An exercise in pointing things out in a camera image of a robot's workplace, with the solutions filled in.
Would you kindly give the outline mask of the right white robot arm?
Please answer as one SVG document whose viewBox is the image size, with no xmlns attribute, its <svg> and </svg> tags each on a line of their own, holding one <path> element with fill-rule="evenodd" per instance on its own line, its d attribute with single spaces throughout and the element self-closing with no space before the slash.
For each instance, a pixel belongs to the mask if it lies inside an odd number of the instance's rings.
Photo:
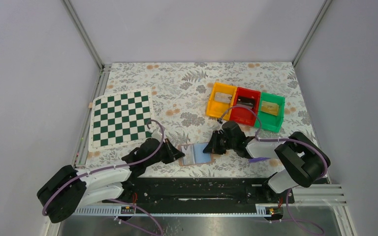
<svg viewBox="0 0 378 236">
<path fill-rule="evenodd" d="M 331 164 L 328 156 L 302 132 L 296 131 L 287 138 L 264 139 L 247 136 L 233 121 L 213 131 L 203 153 L 223 155 L 227 150 L 249 160 L 278 158 L 284 169 L 265 182 L 277 194 L 296 186 L 310 187 L 326 175 Z"/>
</svg>

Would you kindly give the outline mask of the tan leather card holder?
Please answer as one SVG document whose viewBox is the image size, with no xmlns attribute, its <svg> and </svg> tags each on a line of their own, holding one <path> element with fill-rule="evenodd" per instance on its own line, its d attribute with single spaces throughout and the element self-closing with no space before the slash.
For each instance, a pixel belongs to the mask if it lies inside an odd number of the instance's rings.
<svg viewBox="0 0 378 236">
<path fill-rule="evenodd" d="M 203 150 L 208 143 L 186 144 L 178 147 L 185 156 L 179 159 L 180 166 L 195 166 L 213 163 L 211 154 L 204 153 Z"/>
</svg>

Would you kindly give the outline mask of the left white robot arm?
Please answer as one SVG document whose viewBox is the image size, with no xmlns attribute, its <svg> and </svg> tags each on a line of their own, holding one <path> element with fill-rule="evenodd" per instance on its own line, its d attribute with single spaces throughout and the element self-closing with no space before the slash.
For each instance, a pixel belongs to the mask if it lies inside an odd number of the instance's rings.
<svg viewBox="0 0 378 236">
<path fill-rule="evenodd" d="M 184 156 L 168 139 L 160 142 L 148 138 L 110 166 L 86 170 L 63 166 L 37 192 L 42 214 L 52 223 L 62 222 L 80 207 L 120 197 L 123 183 L 141 176 L 147 167 L 158 162 L 169 164 Z"/>
</svg>

